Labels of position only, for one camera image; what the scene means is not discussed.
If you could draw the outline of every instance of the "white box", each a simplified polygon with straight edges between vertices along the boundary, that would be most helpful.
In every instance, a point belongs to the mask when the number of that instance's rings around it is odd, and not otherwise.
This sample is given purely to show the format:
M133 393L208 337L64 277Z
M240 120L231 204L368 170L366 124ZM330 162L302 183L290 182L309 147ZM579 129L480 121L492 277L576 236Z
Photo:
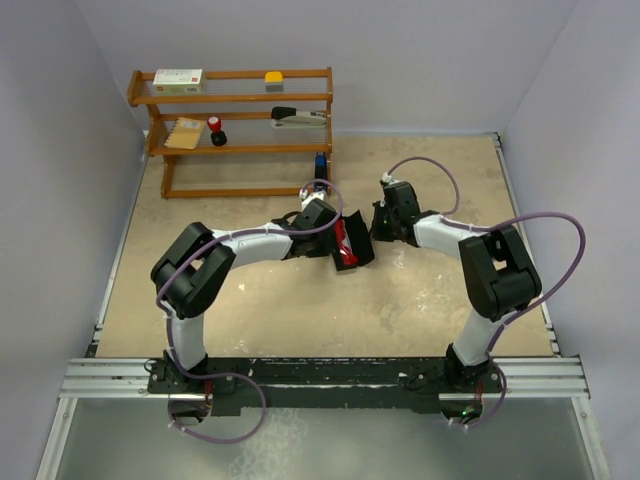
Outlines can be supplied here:
M158 95L201 95L203 73L200 70L158 70L153 89Z

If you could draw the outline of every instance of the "beige notebook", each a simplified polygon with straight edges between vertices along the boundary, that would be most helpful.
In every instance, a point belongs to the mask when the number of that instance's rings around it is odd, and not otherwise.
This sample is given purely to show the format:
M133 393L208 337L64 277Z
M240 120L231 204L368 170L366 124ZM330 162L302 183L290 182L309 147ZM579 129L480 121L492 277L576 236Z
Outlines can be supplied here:
M169 148L188 148L193 150L198 145L205 122L191 118L179 117L173 125L169 138L164 142Z

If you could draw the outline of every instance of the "gray wall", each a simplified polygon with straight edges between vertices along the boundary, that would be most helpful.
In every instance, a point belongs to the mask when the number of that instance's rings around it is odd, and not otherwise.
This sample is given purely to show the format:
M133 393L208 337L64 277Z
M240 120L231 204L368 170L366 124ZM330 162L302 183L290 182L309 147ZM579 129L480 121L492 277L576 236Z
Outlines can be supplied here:
M142 138L72 0L0 3L0 477L20 480L91 339Z
M330 65L337 130L486 132L576 0L77 1L123 91L135 69Z
M587 230L584 262L550 310L563 353L582 355L620 479L640 471L639 25L637 0L580 1L505 135L522 210L567 211ZM575 251L556 222L527 226L547 284Z

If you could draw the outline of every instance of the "yellow sponge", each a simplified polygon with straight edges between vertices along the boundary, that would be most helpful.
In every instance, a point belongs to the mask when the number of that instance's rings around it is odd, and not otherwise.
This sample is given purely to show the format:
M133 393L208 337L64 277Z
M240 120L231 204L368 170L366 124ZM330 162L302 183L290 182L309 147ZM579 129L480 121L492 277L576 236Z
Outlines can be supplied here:
M264 83L267 88L267 92L284 91L282 72L267 72L264 76Z

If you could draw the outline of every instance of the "metal frame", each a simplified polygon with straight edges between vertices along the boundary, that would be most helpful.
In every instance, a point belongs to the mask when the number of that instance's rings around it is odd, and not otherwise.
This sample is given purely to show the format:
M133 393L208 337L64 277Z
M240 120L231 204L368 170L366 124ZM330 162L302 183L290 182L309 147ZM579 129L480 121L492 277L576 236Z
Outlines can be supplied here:
M515 213L519 214L513 187L502 153L500 137L497 133L488 133L487 135L494 141L496 154L504 174L511 204ZM145 155L142 159L145 166L146 160L147 157ZM142 182L144 170L145 168L143 166L140 173L139 184ZM109 282L98 315L95 334L89 349L90 351L97 347L102 334L102 325L105 320L107 306L120 264L120 258L124 249L131 217L133 216L136 199L137 194L133 198L129 210L129 221L124 229L109 276ZM524 228L522 228L522 236L525 246L529 250L529 253L531 253ZM586 448L594 478L596 480L610 479L611 473L609 465L600 442L595 417L591 411L589 389L582 368L582 362L579 358L563 358L560 356L560 348L557 344L546 304L542 305L542 311L555 356L496 359L496 362L507 376L507 397L572 399L580 434ZM73 359L69 362L60 390L58 409L40 464L37 480L54 480L56 478L78 399L168 399L167 394L148 393L147 385L149 374L144 370L146 360L147 359L137 358L82 358ZM499 394L496 393L486 393L484 395L486 398L497 398L498 396ZM470 396L468 394L440 395L441 400L462 400L470 397L472 397L472 395ZM171 398L176 400L199 400L202 399L203 396L197 394L172 394Z

